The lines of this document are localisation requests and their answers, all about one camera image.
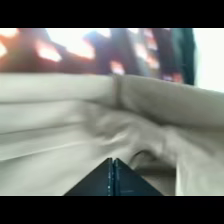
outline black object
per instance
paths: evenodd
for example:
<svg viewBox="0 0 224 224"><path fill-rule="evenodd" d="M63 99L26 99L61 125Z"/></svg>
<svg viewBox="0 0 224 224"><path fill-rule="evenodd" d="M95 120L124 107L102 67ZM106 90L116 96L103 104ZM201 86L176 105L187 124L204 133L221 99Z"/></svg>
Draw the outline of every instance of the black object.
<svg viewBox="0 0 224 224"><path fill-rule="evenodd" d="M65 196L162 196L120 159L106 159Z"/></svg>

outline black triangular object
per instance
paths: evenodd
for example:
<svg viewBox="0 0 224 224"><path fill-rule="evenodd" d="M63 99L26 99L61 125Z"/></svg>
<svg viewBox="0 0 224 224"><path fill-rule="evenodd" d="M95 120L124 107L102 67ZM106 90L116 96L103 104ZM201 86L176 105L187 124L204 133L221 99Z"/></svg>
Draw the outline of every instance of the black triangular object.
<svg viewBox="0 0 224 224"><path fill-rule="evenodd" d="M65 196L113 196L112 159L106 159Z"/></svg>
<svg viewBox="0 0 224 224"><path fill-rule="evenodd" d="M114 183L116 196L162 196L120 159L114 161Z"/></svg>

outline blurry background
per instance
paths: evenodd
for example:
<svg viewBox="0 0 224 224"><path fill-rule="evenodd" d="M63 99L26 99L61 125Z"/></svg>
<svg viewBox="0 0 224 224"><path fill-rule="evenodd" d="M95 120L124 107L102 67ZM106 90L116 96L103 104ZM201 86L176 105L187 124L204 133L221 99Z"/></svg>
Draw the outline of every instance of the blurry background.
<svg viewBox="0 0 224 224"><path fill-rule="evenodd" d="M192 28L0 28L4 73L116 73L193 85L193 52Z"/></svg>

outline fabric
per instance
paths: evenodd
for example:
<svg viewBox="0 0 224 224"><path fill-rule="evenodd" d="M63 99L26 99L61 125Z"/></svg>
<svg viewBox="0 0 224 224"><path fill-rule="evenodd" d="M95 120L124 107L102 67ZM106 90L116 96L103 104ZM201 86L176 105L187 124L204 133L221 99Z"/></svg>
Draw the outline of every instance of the fabric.
<svg viewBox="0 0 224 224"><path fill-rule="evenodd" d="M62 74L3 74L0 89L0 195L63 195L108 157L161 161L142 175L165 195L224 195L222 93Z"/></svg>

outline beige fabric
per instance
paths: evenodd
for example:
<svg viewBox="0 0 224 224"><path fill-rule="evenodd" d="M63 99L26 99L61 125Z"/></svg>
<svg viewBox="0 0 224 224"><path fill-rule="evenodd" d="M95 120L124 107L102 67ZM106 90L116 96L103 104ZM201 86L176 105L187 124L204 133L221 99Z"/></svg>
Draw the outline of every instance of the beige fabric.
<svg viewBox="0 0 224 224"><path fill-rule="evenodd" d="M141 151L176 168L176 195L224 195L221 93L62 74L1 75L0 89L0 195L63 195L107 157L153 166L131 164Z"/></svg>

